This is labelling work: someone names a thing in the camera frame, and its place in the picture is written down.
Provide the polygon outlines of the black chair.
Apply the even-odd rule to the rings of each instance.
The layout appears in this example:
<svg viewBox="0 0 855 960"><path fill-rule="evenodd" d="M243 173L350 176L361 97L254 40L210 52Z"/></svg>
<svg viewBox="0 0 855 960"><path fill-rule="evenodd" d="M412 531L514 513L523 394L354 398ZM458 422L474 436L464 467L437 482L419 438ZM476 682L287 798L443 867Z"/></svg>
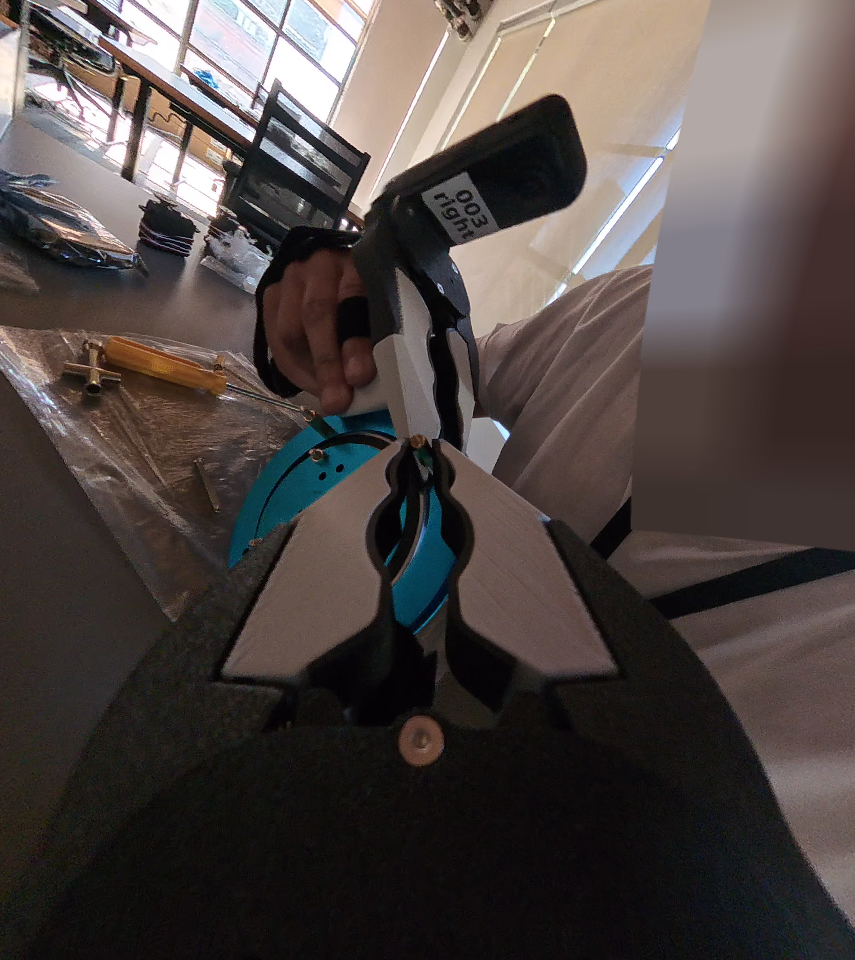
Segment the black chair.
<svg viewBox="0 0 855 960"><path fill-rule="evenodd" d="M335 229L370 162L276 79L240 165L226 164L221 207L262 247L298 226Z"/></svg>

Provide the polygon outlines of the large clear plastic bag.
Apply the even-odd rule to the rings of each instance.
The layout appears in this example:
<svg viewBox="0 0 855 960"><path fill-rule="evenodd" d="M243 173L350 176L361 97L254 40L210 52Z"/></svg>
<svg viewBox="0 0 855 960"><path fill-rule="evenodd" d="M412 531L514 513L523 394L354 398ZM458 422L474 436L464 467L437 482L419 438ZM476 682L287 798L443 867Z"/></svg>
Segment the large clear plastic bag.
<svg viewBox="0 0 855 960"><path fill-rule="evenodd" d="M303 418L233 391L212 395L124 370L85 401L61 376L107 333L0 324L0 370L33 414L170 620L228 566L231 535L262 469ZM216 471L213 513L194 469Z"/></svg>

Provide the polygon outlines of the yellow-handled screwdriver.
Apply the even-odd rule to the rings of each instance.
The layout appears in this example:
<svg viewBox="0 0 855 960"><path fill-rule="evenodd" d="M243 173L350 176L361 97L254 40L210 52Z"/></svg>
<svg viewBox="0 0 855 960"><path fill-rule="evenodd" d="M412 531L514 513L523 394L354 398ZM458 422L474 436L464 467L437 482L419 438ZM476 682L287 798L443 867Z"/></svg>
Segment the yellow-handled screwdriver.
<svg viewBox="0 0 855 960"><path fill-rule="evenodd" d="M176 385L199 389L215 396L232 391L250 399L296 411L307 422L320 421L319 414L306 406L230 383L221 367L206 368L186 358L123 337L109 337L103 344L103 351L107 361L113 366Z"/></svg>

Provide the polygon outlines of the blue round metal turntable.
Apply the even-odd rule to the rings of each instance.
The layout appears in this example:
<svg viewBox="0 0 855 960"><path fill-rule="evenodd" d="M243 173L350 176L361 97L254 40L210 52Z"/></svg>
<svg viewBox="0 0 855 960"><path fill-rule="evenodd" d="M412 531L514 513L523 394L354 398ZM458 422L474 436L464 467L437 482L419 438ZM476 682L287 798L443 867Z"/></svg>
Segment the blue round metal turntable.
<svg viewBox="0 0 855 960"><path fill-rule="evenodd" d="M266 464L249 491L233 527L229 567L250 543L290 522L325 496L396 437L386 411L327 419L334 435L321 438L306 427ZM442 536L442 509L434 479L426 477L417 495L399 510L401 536L388 559L397 620L419 634L447 599L456 558Z"/></svg>

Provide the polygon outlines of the long metal screw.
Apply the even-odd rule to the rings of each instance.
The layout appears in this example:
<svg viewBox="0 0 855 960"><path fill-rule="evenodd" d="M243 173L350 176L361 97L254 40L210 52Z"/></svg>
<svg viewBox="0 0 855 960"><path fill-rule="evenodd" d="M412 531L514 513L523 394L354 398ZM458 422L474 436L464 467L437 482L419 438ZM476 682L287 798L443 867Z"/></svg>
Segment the long metal screw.
<svg viewBox="0 0 855 960"><path fill-rule="evenodd" d="M217 472L212 465L202 457L195 458L193 460L193 466L205 492L205 497L210 509L216 515L221 514L222 501L219 492Z"/></svg>

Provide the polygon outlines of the blue shiny plastic bag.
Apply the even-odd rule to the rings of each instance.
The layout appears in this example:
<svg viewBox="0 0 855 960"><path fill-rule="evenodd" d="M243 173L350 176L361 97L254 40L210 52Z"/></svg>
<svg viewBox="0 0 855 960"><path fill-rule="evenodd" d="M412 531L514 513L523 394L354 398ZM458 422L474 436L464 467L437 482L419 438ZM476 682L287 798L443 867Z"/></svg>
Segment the blue shiny plastic bag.
<svg viewBox="0 0 855 960"><path fill-rule="evenodd" d="M122 243L90 211L51 193L46 174L13 174L0 168L0 220L19 238L51 259L105 270L147 274L139 254Z"/></svg>

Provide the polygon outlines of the metal cross wrench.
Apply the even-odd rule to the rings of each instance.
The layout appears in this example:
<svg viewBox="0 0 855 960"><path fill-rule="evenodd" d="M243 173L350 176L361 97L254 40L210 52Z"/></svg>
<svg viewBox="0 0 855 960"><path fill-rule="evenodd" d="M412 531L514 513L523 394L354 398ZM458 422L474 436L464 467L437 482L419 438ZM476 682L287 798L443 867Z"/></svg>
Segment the metal cross wrench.
<svg viewBox="0 0 855 960"><path fill-rule="evenodd" d="M123 377L105 366L105 345L98 339L85 339L81 346L81 358L76 362L64 362L61 376L75 381L85 399L91 402L101 397L107 388L119 387Z"/></svg>

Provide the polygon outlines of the black servo motor stack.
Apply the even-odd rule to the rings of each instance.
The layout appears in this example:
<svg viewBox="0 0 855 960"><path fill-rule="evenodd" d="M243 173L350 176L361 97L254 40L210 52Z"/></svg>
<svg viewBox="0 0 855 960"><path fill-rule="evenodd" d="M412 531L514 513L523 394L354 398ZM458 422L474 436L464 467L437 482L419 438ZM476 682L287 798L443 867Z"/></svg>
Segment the black servo motor stack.
<svg viewBox="0 0 855 960"><path fill-rule="evenodd" d="M187 258L194 246L198 226L167 198L149 199L140 207L138 238L153 249Z"/></svg>

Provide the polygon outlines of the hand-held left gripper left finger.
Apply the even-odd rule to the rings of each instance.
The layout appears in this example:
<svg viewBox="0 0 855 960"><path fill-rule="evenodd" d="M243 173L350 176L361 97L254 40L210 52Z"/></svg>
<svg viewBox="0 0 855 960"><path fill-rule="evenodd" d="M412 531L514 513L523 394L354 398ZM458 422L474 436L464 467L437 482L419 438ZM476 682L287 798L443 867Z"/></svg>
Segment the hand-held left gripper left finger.
<svg viewBox="0 0 855 960"><path fill-rule="evenodd" d="M303 510L221 677L329 690L361 724L428 709L436 654L396 617L392 582L419 533L421 462L395 440Z"/></svg>

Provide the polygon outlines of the person's right hand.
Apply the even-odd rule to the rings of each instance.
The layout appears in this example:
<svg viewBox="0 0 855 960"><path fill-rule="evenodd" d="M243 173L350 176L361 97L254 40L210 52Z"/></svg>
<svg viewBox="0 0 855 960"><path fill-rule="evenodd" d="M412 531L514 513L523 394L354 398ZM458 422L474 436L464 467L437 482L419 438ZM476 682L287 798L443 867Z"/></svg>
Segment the person's right hand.
<svg viewBox="0 0 855 960"><path fill-rule="evenodd" d="M369 338L338 341L338 306L364 296L349 251L330 249L290 264L262 296L266 341L279 371L317 398L325 414L346 411L355 389L377 374Z"/></svg>

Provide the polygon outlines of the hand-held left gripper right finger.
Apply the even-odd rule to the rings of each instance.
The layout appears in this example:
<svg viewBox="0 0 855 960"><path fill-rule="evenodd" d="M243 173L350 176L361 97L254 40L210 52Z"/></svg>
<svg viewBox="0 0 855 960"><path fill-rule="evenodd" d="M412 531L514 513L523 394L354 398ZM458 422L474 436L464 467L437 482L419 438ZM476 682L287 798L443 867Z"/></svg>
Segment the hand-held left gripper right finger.
<svg viewBox="0 0 855 960"><path fill-rule="evenodd" d="M444 440L435 488L455 557L445 655L458 682L500 711L516 691L616 676L541 511Z"/></svg>

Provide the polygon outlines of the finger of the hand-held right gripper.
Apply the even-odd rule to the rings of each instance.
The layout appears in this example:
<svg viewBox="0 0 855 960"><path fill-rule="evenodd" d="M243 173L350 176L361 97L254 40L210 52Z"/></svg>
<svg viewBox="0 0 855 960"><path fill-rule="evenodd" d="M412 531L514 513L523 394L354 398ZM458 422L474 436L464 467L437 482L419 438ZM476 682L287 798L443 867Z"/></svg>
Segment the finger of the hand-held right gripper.
<svg viewBox="0 0 855 960"><path fill-rule="evenodd" d="M429 354L432 319L412 281L395 270L399 331L381 340L381 388L399 438L440 436L434 397L435 376Z"/></svg>
<svg viewBox="0 0 855 960"><path fill-rule="evenodd" d="M446 346L454 365L454 399L457 412L457 439L452 443L466 454L477 406L479 353L472 324L458 322L445 332Z"/></svg>

